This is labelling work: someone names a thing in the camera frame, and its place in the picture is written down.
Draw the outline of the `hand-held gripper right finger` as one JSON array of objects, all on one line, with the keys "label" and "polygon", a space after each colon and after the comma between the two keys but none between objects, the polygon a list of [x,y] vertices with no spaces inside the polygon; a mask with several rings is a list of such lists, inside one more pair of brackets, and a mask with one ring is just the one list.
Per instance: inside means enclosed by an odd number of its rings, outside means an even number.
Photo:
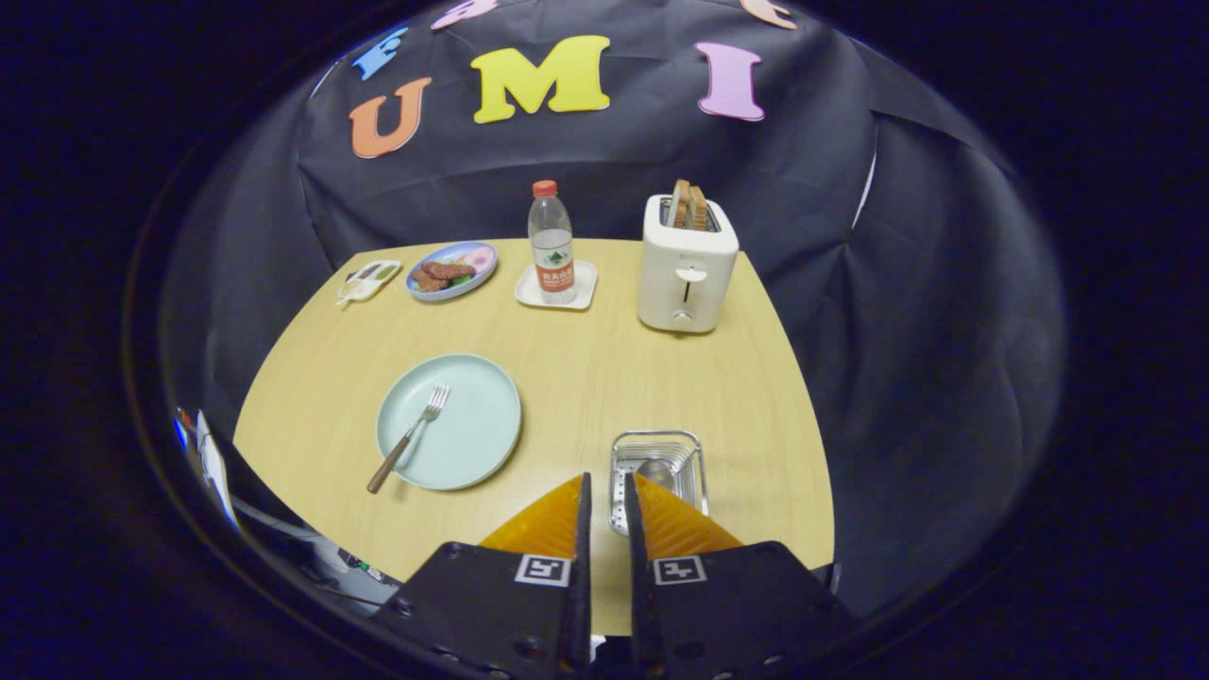
[{"label": "hand-held gripper right finger", "polygon": [[776,541],[742,544],[646,477],[623,479],[632,658],[646,679],[802,679],[855,617]]}]

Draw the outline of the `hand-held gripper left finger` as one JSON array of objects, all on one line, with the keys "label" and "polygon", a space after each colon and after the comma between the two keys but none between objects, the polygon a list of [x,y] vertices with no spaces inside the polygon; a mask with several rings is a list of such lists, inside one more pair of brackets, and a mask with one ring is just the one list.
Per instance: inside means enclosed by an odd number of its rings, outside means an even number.
[{"label": "hand-held gripper left finger", "polygon": [[441,544],[374,622],[478,678],[588,678],[590,514],[590,476],[571,478],[480,544]]}]

